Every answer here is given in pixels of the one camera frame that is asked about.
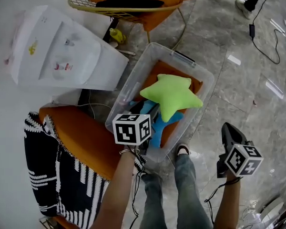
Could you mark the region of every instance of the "black and white blanket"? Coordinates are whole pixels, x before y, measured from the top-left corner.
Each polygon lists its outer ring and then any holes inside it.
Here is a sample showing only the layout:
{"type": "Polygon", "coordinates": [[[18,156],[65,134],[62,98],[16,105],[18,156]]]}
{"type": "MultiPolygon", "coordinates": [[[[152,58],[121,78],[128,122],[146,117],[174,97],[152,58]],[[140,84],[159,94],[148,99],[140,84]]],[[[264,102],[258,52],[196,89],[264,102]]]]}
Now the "black and white blanket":
{"type": "MultiPolygon", "coordinates": [[[[79,228],[88,229],[99,212],[109,181],[64,147],[51,117],[47,116],[42,125],[38,119],[38,113],[31,112],[25,120],[24,144],[39,209],[45,216],[62,215],[79,228]]],[[[136,159],[134,173],[141,169],[136,159]]]]}

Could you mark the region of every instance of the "marble floor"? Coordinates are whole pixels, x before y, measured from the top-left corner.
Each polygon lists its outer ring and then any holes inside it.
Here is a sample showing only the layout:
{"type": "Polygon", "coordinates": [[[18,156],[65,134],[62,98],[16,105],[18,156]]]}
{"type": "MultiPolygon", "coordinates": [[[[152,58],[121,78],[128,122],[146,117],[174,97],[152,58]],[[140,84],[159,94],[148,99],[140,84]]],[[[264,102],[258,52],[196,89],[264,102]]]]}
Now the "marble floor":
{"type": "MultiPolygon", "coordinates": [[[[255,16],[264,0],[259,0],[255,16]]],[[[239,226],[253,223],[251,216],[242,219],[243,211],[252,202],[259,205],[280,195],[286,201],[286,36],[278,33],[280,64],[275,65],[263,56],[252,44],[248,35],[249,23],[237,10],[235,0],[188,0],[181,7],[187,27],[177,51],[192,58],[214,74],[215,82],[203,108],[186,130],[182,141],[189,143],[191,159],[197,172],[200,200],[203,201],[222,184],[216,178],[216,161],[223,152],[221,126],[230,122],[240,128],[249,140],[259,147],[265,159],[252,177],[242,179],[239,226]],[[240,60],[240,65],[231,61],[231,56],[240,60]],[[273,82],[282,92],[279,98],[267,86],[273,82]]],[[[267,0],[255,21],[255,42],[271,58],[277,60],[275,52],[275,27],[273,19],[284,30],[286,0],[267,0]]],[[[120,23],[125,34],[131,24],[120,23]]],[[[183,30],[182,19],[175,11],[167,20],[151,32],[153,42],[172,48],[183,30]]],[[[91,101],[113,104],[147,44],[141,25],[130,32],[128,44],[121,49],[136,53],[130,58],[116,91],[105,99],[103,94],[92,91],[91,101]]],[[[168,228],[176,228],[177,189],[174,183],[174,156],[169,155],[156,167],[163,179],[163,208],[168,228]]],[[[211,200],[216,216],[223,190],[211,200]]],[[[133,228],[139,228],[144,211],[146,195],[143,182],[135,201],[139,213],[133,228]]],[[[134,214],[129,204],[123,226],[129,228],[134,214]]],[[[252,227],[265,228],[262,224],[252,227]]]]}

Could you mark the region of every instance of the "yellow sticker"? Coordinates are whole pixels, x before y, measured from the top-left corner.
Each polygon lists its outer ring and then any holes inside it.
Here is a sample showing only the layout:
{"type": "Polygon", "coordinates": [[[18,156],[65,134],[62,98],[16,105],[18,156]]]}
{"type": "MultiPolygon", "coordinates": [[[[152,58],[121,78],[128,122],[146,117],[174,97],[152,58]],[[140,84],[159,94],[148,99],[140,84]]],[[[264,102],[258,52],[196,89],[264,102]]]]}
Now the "yellow sticker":
{"type": "Polygon", "coordinates": [[[32,44],[32,46],[29,47],[30,55],[33,55],[35,53],[36,47],[37,47],[37,40],[35,40],[35,42],[32,44]]]}

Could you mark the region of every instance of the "plastic storage bin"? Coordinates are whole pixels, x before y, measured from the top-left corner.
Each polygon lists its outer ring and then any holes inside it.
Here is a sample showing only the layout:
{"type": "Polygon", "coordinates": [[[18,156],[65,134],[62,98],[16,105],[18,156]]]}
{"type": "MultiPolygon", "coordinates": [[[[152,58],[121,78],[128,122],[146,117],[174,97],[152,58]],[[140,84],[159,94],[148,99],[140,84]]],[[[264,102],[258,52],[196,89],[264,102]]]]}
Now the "plastic storage bin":
{"type": "MultiPolygon", "coordinates": [[[[143,83],[158,60],[161,60],[179,71],[182,71],[193,76],[197,80],[204,82],[201,89],[197,93],[197,96],[202,101],[205,100],[205,97],[210,91],[214,82],[213,74],[179,53],[152,42],[147,45],[145,51],[129,75],[106,120],[106,128],[112,133],[112,120],[117,114],[121,114],[129,102],[132,101],[133,98],[139,93],[143,83]]],[[[172,150],[180,137],[186,131],[187,127],[194,119],[197,111],[198,109],[196,108],[187,109],[183,119],[179,121],[165,146],[162,148],[153,148],[150,146],[147,149],[146,156],[154,162],[163,161],[165,156],[172,150]]]]}

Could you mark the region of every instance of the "bracelet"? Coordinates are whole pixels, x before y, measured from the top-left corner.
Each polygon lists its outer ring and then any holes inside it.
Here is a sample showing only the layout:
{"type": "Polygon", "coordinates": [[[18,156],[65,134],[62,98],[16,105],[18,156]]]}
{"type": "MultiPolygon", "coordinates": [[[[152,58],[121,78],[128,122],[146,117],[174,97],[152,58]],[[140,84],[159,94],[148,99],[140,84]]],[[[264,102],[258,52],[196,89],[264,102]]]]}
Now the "bracelet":
{"type": "Polygon", "coordinates": [[[136,154],[140,153],[140,149],[138,149],[138,148],[124,149],[124,150],[120,151],[119,153],[120,153],[120,155],[122,155],[123,153],[128,152],[128,151],[131,151],[132,153],[136,153],[136,154]]]}

